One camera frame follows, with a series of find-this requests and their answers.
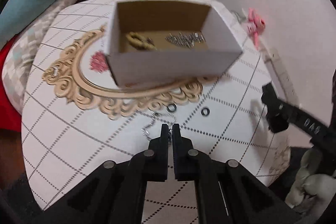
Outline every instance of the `metal washer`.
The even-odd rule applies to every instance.
[[[176,107],[176,105],[175,104],[169,104],[169,105],[167,105],[167,111],[168,112],[175,112],[176,111],[176,109],[177,109],[177,107]]]
[[[203,107],[201,110],[201,114],[204,117],[208,117],[210,115],[210,109],[208,107]]]

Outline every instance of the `white cardboard box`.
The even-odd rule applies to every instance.
[[[118,86],[163,83],[175,79],[221,75],[242,54],[242,46],[225,22],[227,9],[184,0],[115,2],[107,27],[105,55]],[[202,32],[208,49],[178,46],[157,51],[121,51],[125,33],[183,30]]]

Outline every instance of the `metal chain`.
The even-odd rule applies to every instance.
[[[158,117],[163,117],[163,116],[169,116],[169,117],[172,117],[173,119],[174,119],[174,121],[173,122],[169,122],[169,123],[174,123],[174,122],[176,122],[176,117],[173,115],[173,114],[170,114],[170,113],[167,113],[167,114],[162,114],[162,113],[160,113],[160,112],[154,112],[154,111],[151,111],[152,112],[152,116],[151,116],[151,118],[152,118],[152,121],[148,124],[148,125],[146,125],[146,126],[144,126],[141,130],[142,130],[142,134],[147,138],[147,140],[151,140],[152,138],[150,137],[150,134],[149,134],[149,132],[148,132],[148,128],[150,128],[150,127],[152,127],[154,124],[155,124],[155,122],[156,122],[156,119],[158,118]],[[172,129],[169,129],[169,138],[168,138],[168,143],[169,143],[169,146],[172,144]]]
[[[186,48],[192,48],[194,47],[195,41],[201,43],[204,41],[204,37],[201,34],[198,33],[191,33],[189,35],[178,33],[179,35],[172,35],[171,33],[169,36],[165,37],[167,41],[170,43],[180,46],[180,47],[186,47]]]

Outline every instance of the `grid pattern tablecloth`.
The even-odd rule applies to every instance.
[[[63,10],[44,37],[32,66],[22,114],[22,148],[30,187],[44,210],[105,160],[127,161],[148,147],[141,128],[151,121],[149,110],[113,121],[98,108],[81,110],[66,98],[58,98],[54,86],[41,79],[44,70],[74,39],[108,21],[113,1],[90,0]],[[270,81],[270,75],[229,11],[226,20],[244,44],[244,54],[219,80],[203,85],[197,103],[177,106],[174,115],[182,136],[190,138],[194,148],[215,160],[236,159],[269,185],[288,165],[287,135],[268,131],[260,98],[261,87]],[[203,107],[210,109],[208,117],[201,115]],[[159,119],[148,130],[151,137],[159,136],[162,122],[172,120]],[[193,182],[174,180],[171,151],[168,164],[166,183],[148,183],[142,221],[197,223]]]

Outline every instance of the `screw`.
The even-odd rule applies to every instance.
[[[230,167],[233,167],[233,168],[238,166],[238,161],[236,160],[229,160],[227,163]]]
[[[112,161],[112,160],[107,160],[103,164],[104,168],[106,168],[106,169],[111,169],[111,168],[114,167],[114,165],[115,165],[115,162]]]
[[[143,154],[145,155],[145,157],[151,157],[154,155],[154,151],[151,149],[147,149],[145,152],[143,152]]]
[[[198,151],[197,151],[196,149],[190,149],[190,150],[188,151],[188,154],[189,154],[190,156],[197,156],[197,155],[198,155]]]

